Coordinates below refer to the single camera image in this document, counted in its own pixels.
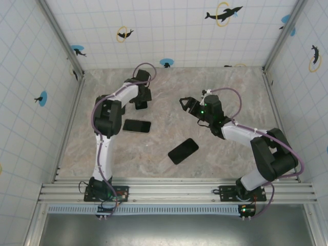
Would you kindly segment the small circuit board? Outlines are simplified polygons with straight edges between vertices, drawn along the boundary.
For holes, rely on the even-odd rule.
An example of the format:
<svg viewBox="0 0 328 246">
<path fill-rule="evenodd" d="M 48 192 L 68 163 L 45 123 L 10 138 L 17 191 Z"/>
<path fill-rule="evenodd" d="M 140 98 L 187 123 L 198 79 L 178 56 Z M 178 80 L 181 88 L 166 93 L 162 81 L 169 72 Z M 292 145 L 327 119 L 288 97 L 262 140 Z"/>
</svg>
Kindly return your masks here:
<svg viewBox="0 0 328 246">
<path fill-rule="evenodd" d="M 254 204 L 239 205 L 239 217 L 244 221 L 251 219 L 256 214 L 256 206 Z"/>
<path fill-rule="evenodd" d="M 98 206 L 96 217 L 99 220 L 107 220 L 109 217 L 111 217 L 114 214 L 117 208 L 118 206 L 114 206 L 110 208 L 106 208 L 104 206 Z"/>
</svg>

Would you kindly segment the grey metal panel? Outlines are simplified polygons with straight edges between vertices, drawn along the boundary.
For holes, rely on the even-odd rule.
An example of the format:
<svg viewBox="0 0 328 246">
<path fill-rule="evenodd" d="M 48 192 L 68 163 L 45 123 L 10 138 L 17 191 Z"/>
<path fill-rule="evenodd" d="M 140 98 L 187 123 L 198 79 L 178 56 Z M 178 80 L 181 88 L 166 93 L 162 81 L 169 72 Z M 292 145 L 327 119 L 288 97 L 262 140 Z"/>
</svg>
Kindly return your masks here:
<svg viewBox="0 0 328 246">
<path fill-rule="evenodd" d="M 49 215 L 40 246 L 314 246 L 301 208 L 273 207 L 243 221 L 220 215 L 136 215 L 99 220 Z"/>
</svg>

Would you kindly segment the aluminium side rail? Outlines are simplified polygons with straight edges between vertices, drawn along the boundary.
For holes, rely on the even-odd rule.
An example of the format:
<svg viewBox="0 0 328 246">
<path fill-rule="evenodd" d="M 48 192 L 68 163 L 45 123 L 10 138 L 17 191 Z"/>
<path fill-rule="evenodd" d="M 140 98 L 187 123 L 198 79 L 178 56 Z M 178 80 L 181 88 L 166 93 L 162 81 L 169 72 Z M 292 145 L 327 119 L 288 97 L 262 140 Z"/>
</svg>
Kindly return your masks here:
<svg viewBox="0 0 328 246">
<path fill-rule="evenodd" d="M 75 114 L 76 114 L 76 110 L 77 110 L 77 107 L 78 107 L 78 103 L 79 103 L 79 100 L 80 100 L 80 97 L 81 97 L 81 93 L 82 93 L 84 84 L 85 84 L 85 78 L 83 76 L 78 81 L 78 86 L 76 88 L 76 91 L 73 94 L 72 105 L 71 105 L 71 108 L 70 108 L 70 111 L 69 111 L 67 123 L 66 123 L 65 128 L 64 128 L 64 134 L 63 134 L 62 140 L 60 142 L 60 148 L 58 150 L 58 154 L 57 154 L 57 157 L 56 157 L 56 160 L 55 160 L 55 166 L 54 166 L 53 171 L 52 171 L 51 183 L 54 183 L 56 181 L 58 170 L 61 167 L 61 162 L 62 162 L 62 159 L 63 159 L 64 154 L 65 154 L 65 150 L 66 150 L 66 147 L 67 147 L 67 142 L 68 142 L 69 135 L 70 135 L 70 132 L 71 132 L 71 129 L 72 129 L 74 117 L 75 117 Z"/>
<path fill-rule="evenodd" d="M 260 71 L 262 75 L 263 84 L 266 90 L 266 94 L 269 100 L 269 109 L 268 109 L 269 122 L 266 124 L 266 126 L 268 127 L 268 129 L 279 128 L 285 135 L 288 143 L 291 145 L 291 142 L 284 129 L 282 119 L 278 110 L 278 102 L 275 99 L 273 89 L 271 88 L 272 81 L 269 80 L 270 79 L 269 73 L 264 70 L 264 67 L 260 67 Z"/>
</svg>

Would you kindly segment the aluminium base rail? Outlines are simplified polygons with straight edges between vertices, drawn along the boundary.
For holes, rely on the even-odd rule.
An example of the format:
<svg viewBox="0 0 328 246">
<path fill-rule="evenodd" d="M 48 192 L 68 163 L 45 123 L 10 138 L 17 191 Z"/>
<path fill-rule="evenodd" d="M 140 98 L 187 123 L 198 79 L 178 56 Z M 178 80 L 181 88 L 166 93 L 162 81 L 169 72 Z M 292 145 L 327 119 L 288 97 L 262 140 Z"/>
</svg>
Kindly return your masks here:
<svg viewBox="0 0 328 246">
<path fill-rule="evenodd" d="M 211 204 L 219 203 L 212 190 L 234 185 L 232 179 L 204 178 L 115 178 L 115 186 L 128 186 L 129 204 Z M 82 203 L 85 184 L 80 178 L 58 178 L 43 184 L 40 203 Z M 281 179 L 273 187 L 265 188 L 267 197 L 273 195 L 273 204 L 316 204 L 317 196 L 311 183 L 300 183 L 294 178 Z"/>
</svg>

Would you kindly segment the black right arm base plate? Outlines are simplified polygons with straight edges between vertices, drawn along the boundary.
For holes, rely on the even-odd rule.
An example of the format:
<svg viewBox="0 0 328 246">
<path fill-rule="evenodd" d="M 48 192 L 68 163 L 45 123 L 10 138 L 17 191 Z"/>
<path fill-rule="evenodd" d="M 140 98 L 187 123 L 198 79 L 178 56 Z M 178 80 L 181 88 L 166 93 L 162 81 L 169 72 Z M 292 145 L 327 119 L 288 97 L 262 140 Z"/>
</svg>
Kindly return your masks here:
<svg viewBox="0 0 328 246">
<path fill-rule="evenodd" d="M 258 187 L 252 191 L 246 190 L 244 187 L 239 186 L 219 186 L 220 200 L 223 202 L 253 202 L 256 201 L 267 201 L 266 193 L 264 188 Z"/>
</svg>

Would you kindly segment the aluminium corner post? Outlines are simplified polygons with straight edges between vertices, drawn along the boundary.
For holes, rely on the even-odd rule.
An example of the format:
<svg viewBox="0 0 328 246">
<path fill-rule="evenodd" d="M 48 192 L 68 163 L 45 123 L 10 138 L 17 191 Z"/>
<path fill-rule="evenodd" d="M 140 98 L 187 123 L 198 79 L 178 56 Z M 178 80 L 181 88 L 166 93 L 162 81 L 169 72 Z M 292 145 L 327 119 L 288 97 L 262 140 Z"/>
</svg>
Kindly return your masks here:
<svg viewBox="0 0 328 246">
<path fill-rule="evenodd" d="M 49 23 L 55 36 L 58 38 L 62 48 L 64 49 L 67 56 L 67 60 L 70 62 L 72 66 L 71 69 L 72 74 L 75 76 L 75 79 L 79 81 L 79 79 L 83 78 L 84 76 L 84 70 L 77 59 L 75 51 L 71 48 L 64 32 L 62 31 L 47 1 L 46 0 L 35 0 L 35 1 L 40 7 L 45 18 L 47 19 L 47 22 Z"/>
<path fill-rule="evenodd" d="M 280 33 L 277 41 L 275 42 L 264 66 L 262 67 L 263 73 L 267 74 L 270 70 L 271 66 L 273 65 L 275 59 L 277 58 L 279 52 L 281 51 L 284 43 L 290 36 L 290 33 L 295 28 L 296 23 L 304 10 L 305 6 L 307 5 L 309 0 L 297 0 L 296 5 L 293 11 L 290 14 L 290 18 L 288 19 L 287 23 L 284 25 L 282 32 Z"/>
</svg>

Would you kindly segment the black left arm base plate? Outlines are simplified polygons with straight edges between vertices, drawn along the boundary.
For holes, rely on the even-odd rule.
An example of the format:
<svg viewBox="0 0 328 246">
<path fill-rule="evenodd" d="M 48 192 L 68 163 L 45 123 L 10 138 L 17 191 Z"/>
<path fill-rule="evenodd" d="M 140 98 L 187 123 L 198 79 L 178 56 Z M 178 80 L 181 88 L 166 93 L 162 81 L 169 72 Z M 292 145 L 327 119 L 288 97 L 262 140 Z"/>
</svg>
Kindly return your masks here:
<svg viewBox="0 0 328 246">
<path fill-rule="evenodd" d="M 86 187 L 85 194 L 84 194 L 84 201 L 86 202 L 126 202 L 128 201 L 129 197 L 129 186 L 114 186 L 113 187 L 116 196 L 112 192 L 112 190 L 108 187 L 104 189 L 94 189 L 91 187 Z"/>
</svg>

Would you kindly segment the aluminium frame bar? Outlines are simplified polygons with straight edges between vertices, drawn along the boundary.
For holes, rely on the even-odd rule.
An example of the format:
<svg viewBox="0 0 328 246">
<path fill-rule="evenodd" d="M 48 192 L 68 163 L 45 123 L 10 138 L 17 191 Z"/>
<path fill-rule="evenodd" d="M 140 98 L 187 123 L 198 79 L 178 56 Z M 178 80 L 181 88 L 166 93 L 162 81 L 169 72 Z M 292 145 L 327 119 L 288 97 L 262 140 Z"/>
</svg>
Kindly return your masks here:
<svg viewBox="0 0 328 246">
<path fill-rule="evenodd" d="M 325 240 L 321 231 L 317 213 L 313 204 L 304 204 L 306 218 L 310 227 L 314 246 L 325 246 Z"/>
<path fill-rule="evenodd" d="M 24 246 L 39 246 L 48 214 L 48 205 L 37 204 L 32 216 Z"/>
</svg>

